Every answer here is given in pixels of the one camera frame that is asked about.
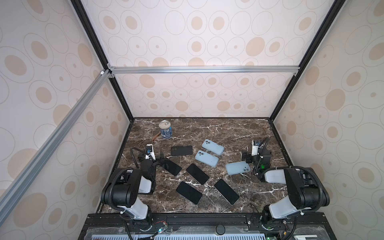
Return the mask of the black phone case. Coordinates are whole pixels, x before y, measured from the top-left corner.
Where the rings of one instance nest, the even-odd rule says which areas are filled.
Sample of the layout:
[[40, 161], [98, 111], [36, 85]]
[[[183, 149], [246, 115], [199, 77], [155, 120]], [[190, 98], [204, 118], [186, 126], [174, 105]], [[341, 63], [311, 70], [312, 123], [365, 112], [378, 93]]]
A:
[[190, 145], [171, 147], [171, 156], [190, 156], [193, 152], [193, 147]]

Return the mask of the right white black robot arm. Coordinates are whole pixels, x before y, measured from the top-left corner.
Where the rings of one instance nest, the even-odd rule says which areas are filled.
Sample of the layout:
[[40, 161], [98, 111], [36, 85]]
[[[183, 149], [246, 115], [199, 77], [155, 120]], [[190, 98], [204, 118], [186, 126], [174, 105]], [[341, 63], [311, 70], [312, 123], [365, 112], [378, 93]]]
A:
[[264, 207], [261, 213], [263, 224], [316, 212], [330, 204], [331, 197], [312, 168], [300, 166], [271, 168], [271, 154], [271, 151], [258, 146], [254, 146], [250, 153], [242, 152], [242, 161], [254, 165], [253, 173], [261, 182], [287, 187], [286, 197]]

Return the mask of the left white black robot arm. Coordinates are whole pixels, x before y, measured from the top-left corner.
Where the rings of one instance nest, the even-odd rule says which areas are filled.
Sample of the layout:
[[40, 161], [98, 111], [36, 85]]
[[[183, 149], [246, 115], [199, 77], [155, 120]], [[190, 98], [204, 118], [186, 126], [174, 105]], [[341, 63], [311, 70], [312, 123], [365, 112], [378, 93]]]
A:
[[133, 221], [149, 224], [153, 220], [151, 209], [139, 199], [139, 195], [154, 193], [158, 161], [152, 144], [146, 145], [142, 154], [144, 159], [140, 164], [135, 163], [135, 169], [115, 169], [102, 190], [101, 203]]

